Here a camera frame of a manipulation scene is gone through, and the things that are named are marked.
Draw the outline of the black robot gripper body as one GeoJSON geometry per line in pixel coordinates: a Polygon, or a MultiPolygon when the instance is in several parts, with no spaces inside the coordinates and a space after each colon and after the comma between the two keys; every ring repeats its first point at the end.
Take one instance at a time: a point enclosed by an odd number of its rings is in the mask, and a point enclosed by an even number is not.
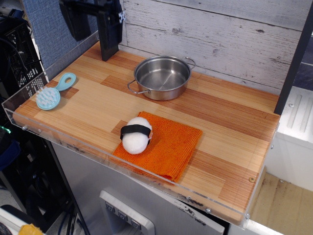
{"type": "Polygon", "coordinates": [[[92,16],[113,15],[119,16],[121,6],[117,0],[101,0],[97,3],[89,3],[83,0],[60,0],[60,8],[69,15],[87,14],[92,16]]]}

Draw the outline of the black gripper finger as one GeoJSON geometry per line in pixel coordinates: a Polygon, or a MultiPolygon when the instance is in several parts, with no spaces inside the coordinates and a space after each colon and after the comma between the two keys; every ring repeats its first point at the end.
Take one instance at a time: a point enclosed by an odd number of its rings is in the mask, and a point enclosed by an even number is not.
{"type": "Polygon", "coordinates": [[[87,6],[85,2],[59,2],[66,25],[76,41],[91,35],[87,6]]]}
{"type": "Polygon", "coordinates": [[[101,55],[114,55],[118,52],[118,45],[122,41],[123,21],[125,11],[121,10],[119,16],[98,15],[98,35],[101,55]]]}

